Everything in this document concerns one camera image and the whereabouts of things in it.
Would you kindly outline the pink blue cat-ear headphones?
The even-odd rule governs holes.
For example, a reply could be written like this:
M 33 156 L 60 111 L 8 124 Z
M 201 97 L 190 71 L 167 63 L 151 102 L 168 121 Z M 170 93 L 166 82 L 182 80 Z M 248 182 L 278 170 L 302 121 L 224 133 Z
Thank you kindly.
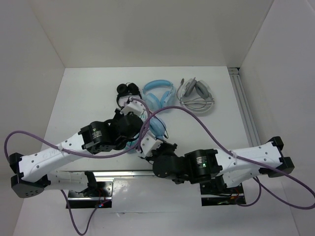
M 168 138 L 166 125 L 165 125 L 164 121 L 160 118 L 153 117 L 152 119 L 150 119 L 149 130 L 157 138 L 160 138 L 160 139 Z M 139 136 L 138 134 L 135 135 L 133 137 L 132 141 L 138 140 L 138 136 Z

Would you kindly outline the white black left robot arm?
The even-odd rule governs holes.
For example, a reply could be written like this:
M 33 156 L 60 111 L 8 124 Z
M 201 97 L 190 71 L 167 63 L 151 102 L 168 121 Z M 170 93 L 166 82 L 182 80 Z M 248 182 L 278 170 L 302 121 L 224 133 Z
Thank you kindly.
M 48 149 L 32 155 L 13 153 L 8 157 L 14 172 L 11 188 L 20 198 L 30 198 L 44 190 L 71 190 L 92 196 L 99 188 L 92 171 L 64 172 L 59 168 L 80 158 L 97 158 L 100 152 L 122 150 L 136 137 L 142 119 L 129 112 L 115 110 L 112 119 L 93 121 L 67 140 L 49 145 Z

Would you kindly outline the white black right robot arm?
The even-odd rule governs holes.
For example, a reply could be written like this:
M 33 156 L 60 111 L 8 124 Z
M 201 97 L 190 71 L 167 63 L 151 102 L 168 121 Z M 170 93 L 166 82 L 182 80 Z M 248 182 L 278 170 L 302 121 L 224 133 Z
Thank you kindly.
M 290 174 L 295 166 L 290 157 L 282 154 L 284 144 L 279 136 L 269 142 L 226 153 L 220 148 L 198 149 L 184 156 L 175 154 L 176 144 L 161 141 L 156 149 L 143 154 L 152 162 L 153 172 L 159 178 L 176 184 L 213 183 L 217 191 L 227 192 L 242 182 L 259 176 L 270 178 Z

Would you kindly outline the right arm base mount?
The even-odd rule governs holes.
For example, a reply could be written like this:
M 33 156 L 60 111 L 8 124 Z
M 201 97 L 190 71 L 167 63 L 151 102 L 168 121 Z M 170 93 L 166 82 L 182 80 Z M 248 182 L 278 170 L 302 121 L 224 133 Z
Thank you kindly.
M 214 184 L 204 183 L 200 184 L 201 205 L 207 206 L 226 206 L 246 204 L 244 189 L 242 184 L 237 187 L 219 190 Z

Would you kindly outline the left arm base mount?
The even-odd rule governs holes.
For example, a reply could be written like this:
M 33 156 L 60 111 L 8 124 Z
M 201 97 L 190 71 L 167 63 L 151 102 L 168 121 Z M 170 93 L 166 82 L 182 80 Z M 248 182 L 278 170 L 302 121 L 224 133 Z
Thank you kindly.
M 97 180 L 97 189 L 87 195 L 69 190 L 67 199 L 72 209 L 111 208 L 114 179 Z

